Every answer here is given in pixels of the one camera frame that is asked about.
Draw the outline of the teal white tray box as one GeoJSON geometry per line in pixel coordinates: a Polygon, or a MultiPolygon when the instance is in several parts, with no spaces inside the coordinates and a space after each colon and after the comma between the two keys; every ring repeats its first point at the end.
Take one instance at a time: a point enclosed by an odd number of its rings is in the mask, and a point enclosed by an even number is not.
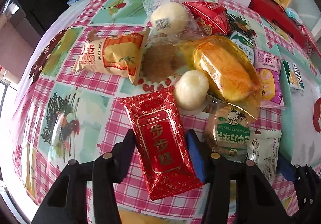
{"type": "Polygon", "coordinates": [[[303,94],[290,91],[285,68],[281,68],[280,84],[285,110],[281,113],[282,137],[280,152],[292,164],[320,164],[320,133],[313,125],[313,107],[320,97],[320,72],[304,61],[297,51],[293,54],[275,44],[270,52],[296,64],[301,74],[303,94]]]}

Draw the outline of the milk biscuit packet red white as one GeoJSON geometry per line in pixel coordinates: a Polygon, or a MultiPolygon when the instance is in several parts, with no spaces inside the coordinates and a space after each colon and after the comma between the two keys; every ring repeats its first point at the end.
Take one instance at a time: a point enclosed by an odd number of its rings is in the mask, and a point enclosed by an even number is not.
{"type": "Polygon", "coordinates": [[[317,132],[320,133],[321,128],[320,128],[320,108],[321,108],[321,99],[318,98],[317,101],[315,102],[313,106],[313,119],[312,123],[317,132]]]}

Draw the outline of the red gold cake packet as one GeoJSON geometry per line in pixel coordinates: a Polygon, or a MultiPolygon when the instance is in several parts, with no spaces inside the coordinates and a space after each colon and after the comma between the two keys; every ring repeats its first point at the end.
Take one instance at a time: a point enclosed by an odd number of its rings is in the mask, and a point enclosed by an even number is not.
{"type": "Polygon", "coordinates": [[[135,133],[141,169],[152,201],[202,186],[184,138],[173,86],[120,99],[135,133]]]}

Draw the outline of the orange bread clear packet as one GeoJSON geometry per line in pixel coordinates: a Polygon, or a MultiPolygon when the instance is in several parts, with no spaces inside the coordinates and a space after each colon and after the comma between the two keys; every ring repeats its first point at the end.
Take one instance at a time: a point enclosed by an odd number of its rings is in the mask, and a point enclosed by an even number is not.
{"type": "Polygon", "coordinates": [[[218,35],[180,43],[177,47],[189,68],[207,76],[210,95],[244,113],[249,122],[258,120],[262,82],[239,47],[218,35]]]}

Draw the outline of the round white bun packet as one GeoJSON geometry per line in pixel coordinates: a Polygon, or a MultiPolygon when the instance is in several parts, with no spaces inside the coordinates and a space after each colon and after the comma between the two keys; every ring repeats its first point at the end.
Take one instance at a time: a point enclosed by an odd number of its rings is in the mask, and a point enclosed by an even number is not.
{"type": "Polygon", "coordinates": [[[201,113],[208,104],[209,82],[205,74],[198,70],[185,72],[174,83],[173,95],[179,111],[192,116],[201,113]]]}

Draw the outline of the beige egg roll packet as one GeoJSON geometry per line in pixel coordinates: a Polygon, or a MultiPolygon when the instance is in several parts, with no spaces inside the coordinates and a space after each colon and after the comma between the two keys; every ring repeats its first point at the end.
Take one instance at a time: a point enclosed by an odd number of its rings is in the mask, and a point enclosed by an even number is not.
{"type": "Polygon", "coordinates": [[[149,28],[125,35],[98,37],[92,30],[83,43],[72,72],[90,71],[128,78],[132,85],[139,80],[141,62],[149,28]]]}

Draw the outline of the green white cracker packet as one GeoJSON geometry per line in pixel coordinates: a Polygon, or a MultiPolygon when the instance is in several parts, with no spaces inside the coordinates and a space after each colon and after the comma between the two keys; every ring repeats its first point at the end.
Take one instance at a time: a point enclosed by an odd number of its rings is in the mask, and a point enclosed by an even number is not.
{"type": "Polygon", "coordinates": [[[304,94],[304,84],[300,74],[300,70],[295,63],[287,60],[282,60],[285,68],[285,74],[290,87],[290,92],[298,92],[304,94]]]}

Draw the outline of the beige snack packet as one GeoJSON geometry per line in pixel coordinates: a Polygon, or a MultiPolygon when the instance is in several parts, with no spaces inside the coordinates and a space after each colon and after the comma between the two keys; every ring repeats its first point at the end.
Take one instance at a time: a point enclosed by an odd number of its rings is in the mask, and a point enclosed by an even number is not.
{"type": "Polygon", "coordinates": [[[280,139],[280,130],[252,130],[248,142],[248,158],[252,160],[261,170],[270,184],[273,184],[280,139]]]}

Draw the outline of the green chef biscuit packet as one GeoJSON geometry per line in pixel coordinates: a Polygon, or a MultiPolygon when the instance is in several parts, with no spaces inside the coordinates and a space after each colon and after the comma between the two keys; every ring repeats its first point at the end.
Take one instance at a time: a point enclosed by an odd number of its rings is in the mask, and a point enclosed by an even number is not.
{"type": "Polygon", "coordinates": [[[250,129],[247,118],[226,104],[212,104],[202,141],[213,152],[233,162],[243,162],[248,154],[250,129]]]}

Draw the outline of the checkered picture tablecloth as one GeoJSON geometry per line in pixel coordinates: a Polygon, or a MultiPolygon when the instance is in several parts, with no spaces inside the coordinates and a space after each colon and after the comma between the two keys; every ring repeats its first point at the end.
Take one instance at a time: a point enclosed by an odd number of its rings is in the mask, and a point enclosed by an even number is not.
{"type": "MultiPolygon", "coordinates": [[[[149,26],[143,0],[83,0],[69,7],[39,42],[21,80],[14,115],[16,141],[12,159],[22,204],[33,217],[38,205],[70,159],[90,162],[123,140],[130,123],[122,97],[168,87],[145,78],[137,86],[120,76],[72,67],[92,30],[100,36],[139,32],[149,26]]],[[[264,50],[279,50],[301,66],[312,83],[320,76],[295,40],[257,12],[233,0],[214,1],[256,32],[264,50]]]]}

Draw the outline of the pink egg roll packet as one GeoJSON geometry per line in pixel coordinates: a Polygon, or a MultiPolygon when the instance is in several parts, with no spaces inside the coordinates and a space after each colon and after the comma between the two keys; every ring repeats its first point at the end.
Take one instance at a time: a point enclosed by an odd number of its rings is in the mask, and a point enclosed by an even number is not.
{"type": "Polygon", "coordinates": [[[261,107],[284,110],[284,102],[280,84],[280,54],[254,49],[254,68],[262,82],[261,107]]]}

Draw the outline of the red patterned box lid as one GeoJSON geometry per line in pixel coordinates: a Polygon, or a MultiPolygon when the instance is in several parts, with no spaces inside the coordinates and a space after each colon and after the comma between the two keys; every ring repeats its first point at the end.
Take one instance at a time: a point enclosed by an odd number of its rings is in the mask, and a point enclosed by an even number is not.
{"type": "Polygon", "coordinates": [[[317,46],[317,42],[315,41],[313,35],[308,30],[305,24],[300,26],[300,30],[302,34],[305,36],[305,43],[303,46],[303,50],[308,54],[312,55],[316,53],[320,57],[320,51],[317,46]]]}

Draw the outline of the green white biscuit packet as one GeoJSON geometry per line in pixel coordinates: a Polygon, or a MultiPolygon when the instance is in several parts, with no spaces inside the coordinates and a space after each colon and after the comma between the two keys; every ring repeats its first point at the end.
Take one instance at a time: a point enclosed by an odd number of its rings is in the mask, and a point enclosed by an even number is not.
{"type": "Polygon", "coordinates": [[[238,31],[233,31],[229,35],[229,40],[239,47],[239,49],[248,57],[250,62],[254,64],[254,46],[245,35],[238,31]]]}

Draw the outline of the large red gift box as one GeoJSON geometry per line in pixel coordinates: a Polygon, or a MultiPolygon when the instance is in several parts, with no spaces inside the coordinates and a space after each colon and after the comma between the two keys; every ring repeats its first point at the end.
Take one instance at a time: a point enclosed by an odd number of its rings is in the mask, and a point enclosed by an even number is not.
{"type": "Polygon", "coordinates": [[[249,8],[261,17],[271,21],[286,32],[299,46],[306,49],[306,36],[301,32],[296,23],[291,20],[284,9],[273,0],[251,0],[249,8]]]}

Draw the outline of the red triangular snack packet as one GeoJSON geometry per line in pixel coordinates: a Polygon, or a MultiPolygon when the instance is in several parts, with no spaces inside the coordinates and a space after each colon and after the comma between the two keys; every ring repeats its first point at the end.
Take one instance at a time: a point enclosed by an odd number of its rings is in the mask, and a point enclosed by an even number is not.
{"type": "Polygon", "coordinates": [[[186,1],[183,3],[192,12],[194,19],[205,35],[224,35],[231,33],[226,8],[215,2],[186,1]]]}

